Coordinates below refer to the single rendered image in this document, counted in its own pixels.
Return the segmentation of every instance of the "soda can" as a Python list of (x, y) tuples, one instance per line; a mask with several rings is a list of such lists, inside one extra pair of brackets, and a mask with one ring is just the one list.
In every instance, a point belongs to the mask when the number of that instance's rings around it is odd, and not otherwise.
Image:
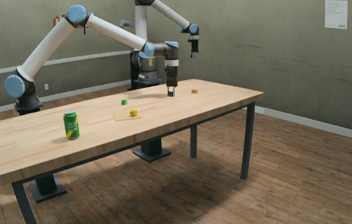
[(75, 110), (64, 111), (63, 118), (66, 137), (68, 139), (77, 139), (79, 137), (79, 125)]

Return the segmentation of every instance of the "table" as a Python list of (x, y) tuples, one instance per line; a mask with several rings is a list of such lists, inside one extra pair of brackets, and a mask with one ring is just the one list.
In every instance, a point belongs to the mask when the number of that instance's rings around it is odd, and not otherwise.
[[(197, 89), (198, 94), (191, 93)], [(0, 185), (12, 184), (26, 223), (35, 223), (23, 183), (191, 130), (191, 157), (197, 156), (197, 125), (247, 107), (241, 178), (248, 176), (254, 106), (260, 91), (206, 82), (181, 81), (175, 97), (165, 85), (86, 100), (0, 121)], [(122, 99), (127, 105), (121, 105)], [(63, 112), (74, 109), (80, 137), (65, 137)], [(113, 111), (138, 110), (141, 119), (115, 121)]]

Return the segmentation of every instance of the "small cube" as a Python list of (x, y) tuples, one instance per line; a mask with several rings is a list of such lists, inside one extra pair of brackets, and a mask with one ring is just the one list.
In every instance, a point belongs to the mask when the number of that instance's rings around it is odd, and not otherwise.
[(137, 110), (131, 110), (131, 117), (137, 116)]

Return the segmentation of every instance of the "can lid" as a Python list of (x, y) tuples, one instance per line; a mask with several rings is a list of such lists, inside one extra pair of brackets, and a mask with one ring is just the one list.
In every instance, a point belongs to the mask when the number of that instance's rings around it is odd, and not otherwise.
[(65, 115), (69, 115), (69, 114), (73, 114), (73, 113), (75, 113), (75, 110), (66, 110), (66, 111), (64, 111)]

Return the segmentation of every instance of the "green-gray wall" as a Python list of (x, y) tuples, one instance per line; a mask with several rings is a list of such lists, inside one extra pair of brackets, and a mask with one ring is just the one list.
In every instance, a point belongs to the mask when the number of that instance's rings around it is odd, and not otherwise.
[(325, 0), (162, 1), (200, 25), (190, 59), (188, 34), (149, 9), (149, 40), (180, 44), (180, 80), (260, 90), (258, 106), (352, 129), (351, 0), (347, 30), (325, 28)]
[[(96, 16), (119, 25), (134, 20), (134, 3), (124, 0), (0, 0), (0, 69), (22, 65), (53, 28), (53, 19), (74, 4), (82, 4)], [(91, 29), (74, 30), (49, 60), (132, 50)], [(130, 79), (129, 55), (61, 63), (42, 67), (35, 77), (38, 96), (48, 96), (90, 86)], [(0, 74), (0, 106), (15, 102), (6, 95), (3, 83), (11, 72)]]

